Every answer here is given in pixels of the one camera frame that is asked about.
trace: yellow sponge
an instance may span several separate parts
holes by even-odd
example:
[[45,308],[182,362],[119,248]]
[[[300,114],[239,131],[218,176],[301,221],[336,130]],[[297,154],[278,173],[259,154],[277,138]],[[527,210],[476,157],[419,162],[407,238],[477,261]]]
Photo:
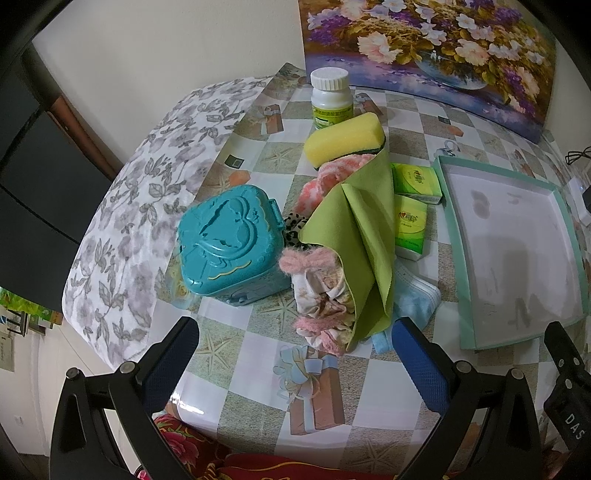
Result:
[[351,153],[377,153],[384,141],[378,116],[367,112],[312,133],[304,144],[304,153],[314,168],[319,168]]

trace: box lid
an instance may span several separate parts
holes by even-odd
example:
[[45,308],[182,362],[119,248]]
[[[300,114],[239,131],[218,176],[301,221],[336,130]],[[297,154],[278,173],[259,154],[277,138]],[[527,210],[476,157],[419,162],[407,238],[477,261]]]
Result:
[[284,228],[276,201],[254,185],[192,207],[178,226],[187,288],[211,295],[266,272],[281,253]]

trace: bottle cap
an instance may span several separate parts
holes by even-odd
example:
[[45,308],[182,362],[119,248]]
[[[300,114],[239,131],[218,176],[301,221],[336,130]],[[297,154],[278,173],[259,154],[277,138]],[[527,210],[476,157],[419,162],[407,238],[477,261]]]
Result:
[[312,87],[318,90],[328,90],[334,92],[343,90],[349,86],[349,72],[337,67],[324,67],[316,69],[310,73]]

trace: white and mint green tray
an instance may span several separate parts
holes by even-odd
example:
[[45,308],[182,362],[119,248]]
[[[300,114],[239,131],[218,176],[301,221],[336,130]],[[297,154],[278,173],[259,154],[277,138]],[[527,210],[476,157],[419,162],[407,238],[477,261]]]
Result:
[[490,164],[439,156],[456,270],[460,345],[483,350],[586,317],[587,278],[558,187]]

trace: white plastic bottle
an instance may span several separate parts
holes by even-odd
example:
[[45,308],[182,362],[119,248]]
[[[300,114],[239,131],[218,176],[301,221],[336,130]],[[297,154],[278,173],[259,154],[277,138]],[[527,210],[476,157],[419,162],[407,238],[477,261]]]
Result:
[[329,127],[353,118],[353,95],[349,88],[349,72],[325,67],[310,74],[314,126]]

